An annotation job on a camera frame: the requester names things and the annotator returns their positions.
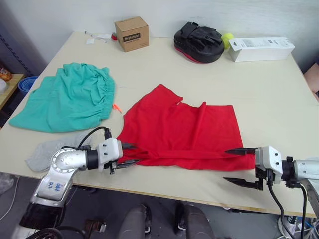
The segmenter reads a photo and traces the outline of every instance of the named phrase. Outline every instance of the white box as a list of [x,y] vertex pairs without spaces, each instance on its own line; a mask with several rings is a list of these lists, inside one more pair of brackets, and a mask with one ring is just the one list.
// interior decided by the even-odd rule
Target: white box
[[295,48],[285,37],[233,38],[229,43],[235,62],[283,60]]

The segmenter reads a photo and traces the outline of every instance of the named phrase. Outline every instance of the black cable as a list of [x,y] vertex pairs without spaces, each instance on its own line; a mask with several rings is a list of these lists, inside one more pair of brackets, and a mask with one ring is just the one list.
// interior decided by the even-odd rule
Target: black cable
[[283,227],[286,229],[286,231],[289,233],[290,237],[292,239],[295,239],[294,235],[290,232],[290,230],[288,230],[287,226],[284,224],[284,214],[285,214],[285,211],[284,211],[284,208],[283,206],[280,204],[280,202],[278,201],[274,191],[273,191],[273,183],[271,181],[268,181],[268,189],[269,189],[269,192],[271,194],[271,196],[273,197],[273,199],[275,200],[275,202],[277,203],[278,207],[280,208],[280,220],[281,220],[281,224],[283,225]]
[[71,226],[58,226],[56,227],[58,230],[68,230],[68,231],[74,231],[82,235],[83,239],[88,239],[89,237],[80,229],[71,227]]
[[56,239],[63,239],[62,233],[56,228],[44,228],[27,237],[26,239],[40,239],[46,237],[47,235],[53,235]]
[[98,131],[98,130],[100,130],[100,129],[104,129],[104,131],[107,131],[107,130],[108,130],[108,129],[105,128],[105,127],[97,127],[97,128],[95,128],[94,130],[92,130],[91,132],[89,132],[89,133],[82,139],[82,141],[80,142],[78,148],[82,146],[82,144],[87,140],[87,138],[91,136],[91,134],[93,134],[94,132],[96,132],[96,131]]
[[75,150],[78,150],[78,149],[79,149],[79,148],[71,147],[71,146],[63,146],[61,149],[65,149],[65,148],[72,148],[72,149],[75,149]]
[[75,150],[79,150],[80,147],[82,146],[82,144],[84,144],[84,142],[88,139],[88,137],[90,137],[94,132],[100,130],[100,129],[104,129],[104,132],[106,133],[109,129],[108,128],[105,128],[105,127],[97,127],[95,128],[94,130],[92,130],[91,132],[89,132],[83,139],[82,141],[80,142],[79,146],[78,147],[71,147],[71,146],[63,146],[61,149],[65,149],[65,148],[72,148],[72,149],[75,149]]
[[306,207],[307,207],[307,194],[306,191],[304,189],[304,187],[302,185],[300,185],[300,188],[303,192],[303,196],[304,196],[304,205],[303,205],[303,219],[301,222],[301,234],[300,234],[300,239],[304,238],[304,230],[305,230],[305,219],[306,219]]

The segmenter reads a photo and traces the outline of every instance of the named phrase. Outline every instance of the brown box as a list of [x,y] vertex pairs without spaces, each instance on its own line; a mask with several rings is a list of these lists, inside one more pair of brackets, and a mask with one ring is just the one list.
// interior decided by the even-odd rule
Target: brown box
[[125,52],[149,45],[149,26],[140,17],[115,22],[116,34]]

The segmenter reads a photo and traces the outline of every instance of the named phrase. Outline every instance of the blue bowl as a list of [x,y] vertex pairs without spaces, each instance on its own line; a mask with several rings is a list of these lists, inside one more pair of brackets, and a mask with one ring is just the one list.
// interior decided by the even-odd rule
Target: blue bowl
[[37,78],[38,78],[37,76],[30,76],[20,80],[18,84],[20,92],[26,95],[31,89],[33,83],[35,82]]

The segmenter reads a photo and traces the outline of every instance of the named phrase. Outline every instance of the gray cloth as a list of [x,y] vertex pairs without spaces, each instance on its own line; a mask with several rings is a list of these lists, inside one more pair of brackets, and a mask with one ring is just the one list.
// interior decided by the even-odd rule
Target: gray cloth
[[[82,139],[89,131],[78,133],[72,137],[65,137],[55,141],[49,141],[39,144],[33,155],[25,162],[28,167],[35,172],[46,171],[50,168],[51,158],[55,152],[59,151],[63,146],[77,147]],[[83,145],[90,145],[91,136],[84,142]]]

